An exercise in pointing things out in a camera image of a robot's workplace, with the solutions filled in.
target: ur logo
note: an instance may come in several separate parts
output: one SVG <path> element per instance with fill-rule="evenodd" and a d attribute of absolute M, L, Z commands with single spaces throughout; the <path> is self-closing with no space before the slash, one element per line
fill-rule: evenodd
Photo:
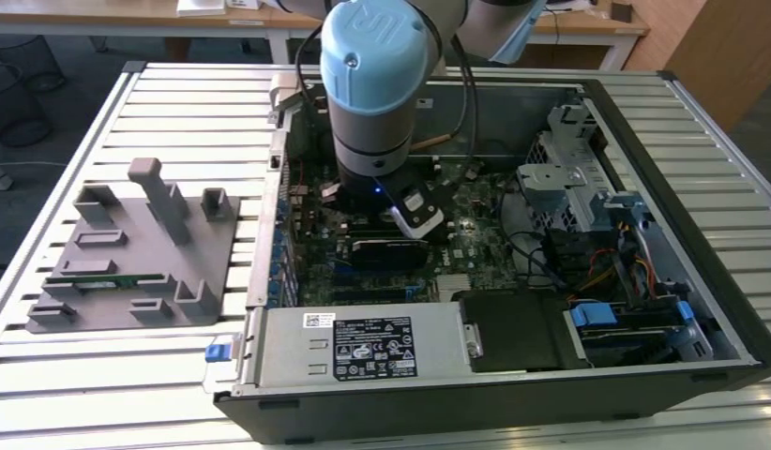
<path fill-rule="evenodd" d="M 372 42 L 384 44 L 393 37 L 400 23 L 401 18 L 393 12 L 371 5 L 359 5 L 349 25 Z"/>

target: black wire basket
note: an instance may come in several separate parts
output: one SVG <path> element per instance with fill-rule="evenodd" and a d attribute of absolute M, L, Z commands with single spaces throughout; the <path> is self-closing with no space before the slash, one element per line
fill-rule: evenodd
<path fill-rule="evenodd" d="M 49 133 L 49 119 L 21 84 L 21 70 L 0 64 L 0 143 L 9 147 L 31 145 Z"/>
<path fill-rule="evenodd" d="M 65 83 L 43 36 L 0 35 L 0 62 L 21 69 L 23 83 L 32 92 L 48 92 Z"/>

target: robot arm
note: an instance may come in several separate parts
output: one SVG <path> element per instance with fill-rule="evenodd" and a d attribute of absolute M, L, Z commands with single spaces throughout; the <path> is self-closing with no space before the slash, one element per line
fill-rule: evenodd
<path fill-rule="evenodd" d="M 321 81 L 343 189 L 373 208 L 389 206 L 399 229 L 423 237 L 444 219 L 407 163 L 416 92 L 444 44 L 492 60 L 519 58 L 545 0 L 265 0 L 323 19 Z"/>
<path fill-rule="evenodd" d="M 412 4 L 439 29 L 455 28 L 467 53 L 503 64 L 516 62 L 527 44 L 545 0 L 385 0 Z M 347 0 L 263 0 L 272 8 L 324 20 L 328 11 Z M 463 8 L 464 20 L 455 22 Z M 443 42 L 452 34 L 444 33 Z"/>

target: power supply label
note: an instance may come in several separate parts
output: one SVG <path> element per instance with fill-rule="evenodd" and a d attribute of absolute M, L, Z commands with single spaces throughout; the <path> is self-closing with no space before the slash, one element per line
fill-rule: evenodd
<path fill-rule="evenodd" d="M 333 322 L 333 375 L 340 382 L 417 375 L 409 317 Z"/>

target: slotted metal table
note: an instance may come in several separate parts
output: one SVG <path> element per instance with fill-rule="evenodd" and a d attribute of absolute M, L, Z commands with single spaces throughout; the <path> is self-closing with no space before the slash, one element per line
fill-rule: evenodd
<path fill-rule="evenodd" d="M 203 387 L 204 349 L 241 330 L 268 150 L 271 79 L 291 67 L 148 64 L 120 77 L 0 283 L 0 448 L 255 449 Z M 655 73 L 481 69 L 491 77 L 599 79 L 771 330 L 771 186 L 676 81 Z M 626 175 L 616 153 L 619 175 Z M 241 219 L 221 321 L 212 326 L 33 335 L 41 280 L 57 262 L 83 184 L 164 162 L 184 195 L 221 186 Z M 511 428 L 304 448 L 771 448 L 771 379 L 651 418 Z"/>

